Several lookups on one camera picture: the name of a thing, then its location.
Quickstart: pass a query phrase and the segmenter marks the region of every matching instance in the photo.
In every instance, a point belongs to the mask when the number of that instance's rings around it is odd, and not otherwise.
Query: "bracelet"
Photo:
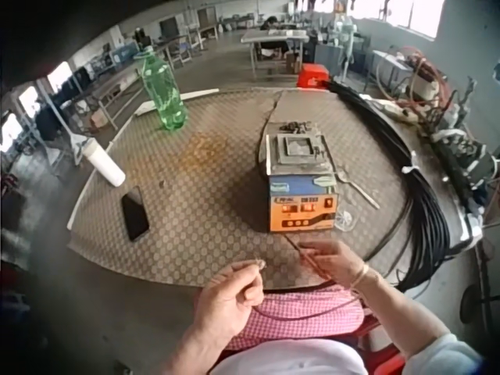
[[[351,282],[351,289],[355,288],[355,286],[359,284],[359,282],[366,276],[369,270],[370,267],[366,263],[363,263],[362,269],[361,271],[359,271],[358,276],[353,282]]]

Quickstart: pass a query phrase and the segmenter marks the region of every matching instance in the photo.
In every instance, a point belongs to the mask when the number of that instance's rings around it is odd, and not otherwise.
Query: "white paper roll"
[[[119,187],[125,181],[125,173],[113,162],[104,148],[91,138],[82,150],[84,156],[95,169],[113,186]]]

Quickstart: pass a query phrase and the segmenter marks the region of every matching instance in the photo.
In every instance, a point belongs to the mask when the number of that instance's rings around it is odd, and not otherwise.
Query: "round table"
[[[264,259],[268,290],[312,287],[323,281],[300,266],[298,252],[281,234],[266,232],[268,197],[255,153],[266,122],[311,121],[325,136],[334,161],[379,204],[377,210],[347,184],[340,205],[356,219],[349,232],[289,234],[304,239],[340,238],[367,256],[395,224],[405,203],[404,175],[369,129],[328,91],[264,89],[221,91],[185,101],[188,120],[174,132],[160,130],[156,111],[133,116],[116,136],[110,156],[127,175],[112,187],[93,173],[75,210],[70,248],[100,266],[160,283],[204,286],[226,264]],[[416,134],[395,123],[431,182],[447,216],[452,245],[463,238],[461,217],[433,156]],[[128,239],[120,199],[138,186],[150,223],[136,242]],[[382,274],[409,265],[404,249],[409,223],[370,261]]]

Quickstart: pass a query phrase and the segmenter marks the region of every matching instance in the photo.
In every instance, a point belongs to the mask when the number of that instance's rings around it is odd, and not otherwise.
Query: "smartphone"
[[[122,208],[125,216],[125,227],[131,241],[136,241],[148,233],[148,216],[138,186],[133,187],[122,197]]]

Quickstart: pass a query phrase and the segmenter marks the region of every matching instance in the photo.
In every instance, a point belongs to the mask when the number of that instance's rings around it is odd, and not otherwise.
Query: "coiled cable bundle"
[[[370,132],[382,144],[383,149],[401,170],[413,164],[412,153],[405,142],[359,94],[349,87],[335,82],[326,82],[326,87],[337,94],[340,100],[347,103],[358,113]],[[407,245],[412,244],[412,255],[408,272],[399,281],[397,288],[407,291],[430,280],[439,266],[448,258],[450,250],[450,233],[445,215],[441,211],[438,200],[425,177],[418,169],[413,169],[404,177],[407,200],[398,222],[384,237],[383,241],[365,258],[372,259],[391,240],[401,223],[409,218],[409,234],[399,256],[391,265],[394,269]]]

